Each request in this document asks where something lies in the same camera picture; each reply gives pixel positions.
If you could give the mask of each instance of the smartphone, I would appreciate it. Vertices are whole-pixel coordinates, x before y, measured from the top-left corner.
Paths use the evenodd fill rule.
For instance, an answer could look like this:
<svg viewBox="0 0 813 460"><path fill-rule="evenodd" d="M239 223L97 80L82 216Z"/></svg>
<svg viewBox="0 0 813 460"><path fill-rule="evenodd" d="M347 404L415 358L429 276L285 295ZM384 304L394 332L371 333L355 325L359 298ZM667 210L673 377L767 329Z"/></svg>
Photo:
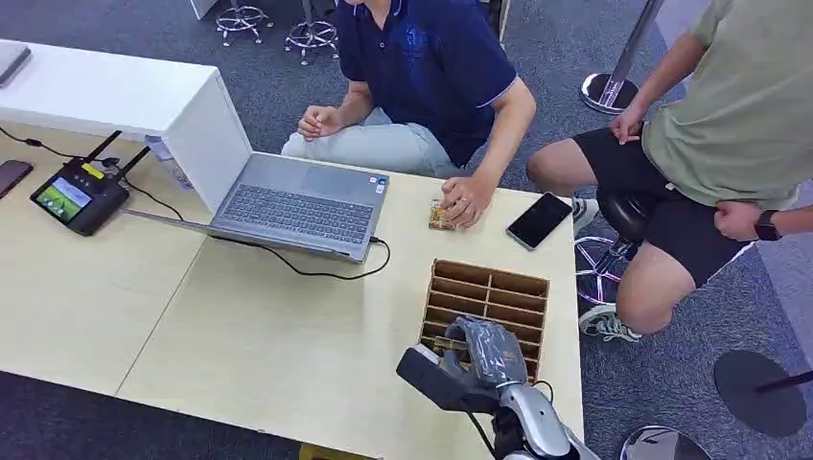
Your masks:
<svg viewBox="0 0 813 460"><path fill-rule="evenodd" d="M525 249L533 251L572 212L573 208L561 199L544 194L514 220L506 232Z"/></svg>
<svg viewBox="0 0 813 460"><path fill-rule="evenodd" d="M30 164L17 160L9 160L0 165L0 198L19 184L33 169Z"/></svg>

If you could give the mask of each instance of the black cable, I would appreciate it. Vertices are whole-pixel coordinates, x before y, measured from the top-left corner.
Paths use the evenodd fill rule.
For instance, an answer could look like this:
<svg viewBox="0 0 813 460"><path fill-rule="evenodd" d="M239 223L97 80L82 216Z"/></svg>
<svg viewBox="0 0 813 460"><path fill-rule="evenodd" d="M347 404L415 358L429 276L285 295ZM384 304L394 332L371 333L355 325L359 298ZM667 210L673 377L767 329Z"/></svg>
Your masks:
<svg viewBox="0 0 813 460"><path fill-rule="evenodd" d="M488 451L491 452L491 456L497 458L497 454L494 452L494 446L491 445L491 442L488 440L488 436L485 434L485 430L482 429L482 425L480 422L475 418L475 414L472 413L472 409L469 408L469 405L466 404L466 401L462 398L460 399L460 405L463 406L463 410L466 412L466 415L469 416L469 420L475 424L477 428L477 432L480 433L480 438L482 438L485 447L488 448Z"/></svg>
<svg viewBox="0 0 813 460"><path fill-rule="evenodd" d="M284 257L282 257L280 255L280 253L278 253L277 251L275 251L274 249L272 249L272 248L270 248L268 246L263 246L262 244L256 244L256 243L253 243L253 242L246 242L246 241L237 241L237 240L232 240L230 238L224 238L224 237L212 237L212 238L214 238L215 240L223 240L225 242L235 242L237 244L242 244L243 246L259 247L260 249L265 249L266 251L270 252L271 254L277 256L277 259L279 259L285 265L287 265L288 268L290 268L291 270L296 272L297 275L302 275L302 276L327 276L329 278L336 278L336 279L341 280L341 281L355 281L355 280L359 280L361 278L364 278L366 276L375 275L376 273L383 270L387 266L387 264L389 264L389 256L391 255L391 251L389 249L389 244L387 244L386 241L384 241L384 240L382 240L380 238L370 237L370 242L383 244L383 246L386 248L386 260L384 260L383 264L381 264L381 266L379 266L375 270L366 271L364 273L361 273L361 274L355 275L355 276L341 276L341 275L336 275L335 273L328 273L328 272L302 271L299 268L293 266L292 263L288 262L288 260L286 260L286 258L284 258Z"/></svg>
<svg viewBox="0 0 813 460"><path fill-rule="evenodd" d="M29 147L37 147L37 148L41 148L41 149L46 149L46 150L48 150L49 152L53 153L54 155L58 155L58 156L61 156L61 157L64 157L64 158L84 158L83 156L78 156L78 155L68 155L68 154L62 153L62 152L60 152L60 151L56 151L56 150L54 150L54 149L51 149L50 147L48 147L48 146L46 146L45 144L43 144L43 143L42 143L42 141L39 141L39 140L37 140L37 139L31 139L31 138L28 138L28 139L23 139L23 138L21 138L21 137L14 136L14 135L10 134L8 131L6 131L5 129L3 129L3 127L2 127L2 126L0 126L0 132L2 132L3 134L5 134L5 135L6 135L6 136L7 136L9 139L11 139L11 140L13 140L13 141L20 142L20 143L25 144L25 145L27 145L27 146L29 146ZM98 161L98 162L102 163L103 165L105 165L106 167L116 166L116 165L119 163L119 159L118 159L118 158L105 158L104 160L93 160L93 161ZM144 189L140 189L140 188L138 188L138 187L136 187L136 186L132 185L132 183L131 183L131 182L130 182L128 179L127 179L127 177L126 177L126 176L124 176L124 177L123 177L123 180L125 181L125 183L126 183L126 184L128 184L128 185L129 185L129 187L130 187L131 189L136 190L136 191L138 191L138 192L141 192L142 194L144 194L144 195L148 196L148 197L149 197L149 198L150 198L152 201L155 201L156 203L160 204L161 206L163 206L163 207L165 207L165 208L169 209L169 210L170 210L170 211L172 211L172 212L173 212L173 213L174 213L174 214L175 214L175 215L176 215L176 216L177 216L177 217L178 217L178 218L179 218L179 219L180 219L182 222L185 222L185 221L186 221L186 220L184 220L183 216L181 216L181 215L180 215L180 213L179 213L179 212L178 212L178 211L177 211L177 210L176 210L174 207L172 207L172 206L170 206L169 204L167 204L167 203L165 203L165 202L161 201L160 199L156 198L156 197L155 197L155 196L153 196L153 195L152 195L150 192L147 192L147 191L146 191L146 190L144 190Z"/></svg>
<svg viewBox="0 0 813 460"><path fill-rule="evenodd" d="M553 385L551 385L547 381L538 380L536 383L533 384L533 386L536 386L536 385L538 385L540 383L544 383L545 385L547 385L547 389L550 390L550 403L553 404Z"/></svg>
<svg viewBox="0 0 813 460"><path fill-rule="evenodd" d="M165 202L161 201L160 199L156 198L155 196L152 196L152 194L151 194L150 192L147 192L147 191L146 191L146 190L144 190L144 189L140 189L140 188L138 188L138 187L136 187L136 186L132 185L132 183L129 181L129 179L127 179L127 176L126 176L126 175L125 175L124 177L122 177L122 180L124 180L124 181L125 181L125 183L126 183L126 184L128 184L128 186L129 186L131 189L133 189L133 190L135 190L135 191L138 191L138 192L141 192L142 194L146 195L146 196L147 196L149 199L151 199L152 201L155 201L156 203L160 204L161 206L163 206L163 207L165 207L165 208L169 209L170 211L172 211L173 213L175 213L175 215L176 215L176 216L177 216L177 217L180 219L180 221L181 221L181 222L185 222L185 221L186 221L186 220L183 218L183 216L181 216L181 215L180 215L180 213L179 213L179 212L178 212L178 211L177 211L177 210L176 210L174 207L172 207L172 206L170 206L169 204L167 204L167 203L165 203Z"/></svg>
<svg viewBox="0 0 813 460"><path fill-rule="evenodd" d="M25 144L25 145L27 145L29 147L38 147L38 148L41 148L41 149L46 149L49 152L53 153L54 155L58 155L58 156L61 156L61 157L64 157L64 158L82 158L81 156L78 156L78 155L68 155L68 154L56 151L54 149L51 149L50 147L43 144L42 141L39 141L37 139L31 139L31 138L23 139L21 137L13 136L13 135L9 134L9 132L6 131L5 129L3 129L1 126L0 126L0 132L5 134L6 137L8 137L9 139L11 139L13 141L20 142L20 143Z"/></svg>

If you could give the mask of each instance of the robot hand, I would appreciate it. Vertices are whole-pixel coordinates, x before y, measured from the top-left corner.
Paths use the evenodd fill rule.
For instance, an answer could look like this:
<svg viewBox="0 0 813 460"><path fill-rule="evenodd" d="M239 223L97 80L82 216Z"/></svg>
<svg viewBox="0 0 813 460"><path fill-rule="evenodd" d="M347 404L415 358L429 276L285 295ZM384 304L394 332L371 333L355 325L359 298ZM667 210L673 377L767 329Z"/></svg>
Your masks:
<svg viewBox="0 0 813 460"><path fill-rule="evenodd" d="M441 358L424 345L404 353L398 375L443 410L490 414L497 460L599 460L562 424L553 405L527 383L519 341L501 325L457 318L446 339L465 340L472 370L458 362L455 350Z"/></svg>

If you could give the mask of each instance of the chrome stool base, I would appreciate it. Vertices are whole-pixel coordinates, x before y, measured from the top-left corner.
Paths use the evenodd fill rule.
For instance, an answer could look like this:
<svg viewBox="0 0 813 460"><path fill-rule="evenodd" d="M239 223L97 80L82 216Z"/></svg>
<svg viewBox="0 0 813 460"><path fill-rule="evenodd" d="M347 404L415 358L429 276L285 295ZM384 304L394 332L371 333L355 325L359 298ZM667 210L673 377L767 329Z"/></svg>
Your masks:
<svg viewBox="0 0 813 460"><path fill-rule="evenodd" d="M302 65L308 65L309 62L305 58L308 50L315 50L323 46L329 46L333 49L333 59L338 59L338 49L336 42L338 41L338 33L333 24L325 21L315 21L313 24L303 22L293 26L290 34L285 39L285 51L290 51L294 47L300 48Z"/></svg>
<svg viewBox="0 0 813 460"><path fill-rule="evenodd" d="M623 272L618 268L625 265L627 251L635 245L622 239L612 241L606 238L585 237L576 240L574 246L576 257L580 255L590 266L588 269L576 271L576 291L579 297L595 305L615 305L616 297L608 292L607 287L615 286L614 291L617 291L621 283L620 274ZM604 250L601 252L595 250L597 246ZM595 257L596 253L601 254L600 257ZM579 281L584 279L588 281L583 285Z"/></svg>
<svg viewBox="0 0 813 460"><path fill-rule="evenodd" d="M230 8L224 11L215 20L218 23L218 32L223 32L223 46L231 46L228 41L229 33L251 31L254 33L254 43L260 44L263 40L257 28L264 19L268 19L267 14L255 7ZM273 22L268 22L266 27L274 27Z"/></svg>
<svg viewBox="0 0 813 460"><path fill-rule="evenodd" d="M620 460L711 460L711 455L677 429L651 425L627 438Z"/></svg>

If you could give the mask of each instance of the water bottle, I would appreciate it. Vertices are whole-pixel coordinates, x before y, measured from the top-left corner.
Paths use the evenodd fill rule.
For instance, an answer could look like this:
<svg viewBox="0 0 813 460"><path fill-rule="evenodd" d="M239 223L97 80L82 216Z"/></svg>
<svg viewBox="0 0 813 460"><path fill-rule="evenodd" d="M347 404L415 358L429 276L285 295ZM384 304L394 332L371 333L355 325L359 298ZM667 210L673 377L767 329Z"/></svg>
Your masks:
<svg viewBox="0 0 813 460"><path fill-rule="evenodd" d="M144 143L150 147L150 150L152 150L152 153L155 155L155 158L158 159L158 162L164 168L164 171L175 179L175 183L178 185L178 187L184 190L192 190L195 188L193 187L192 182L189 181L186 173L180 169L177 161L175 161L173 155L170 153L170 150L160 137L144 136Z"/></svg>

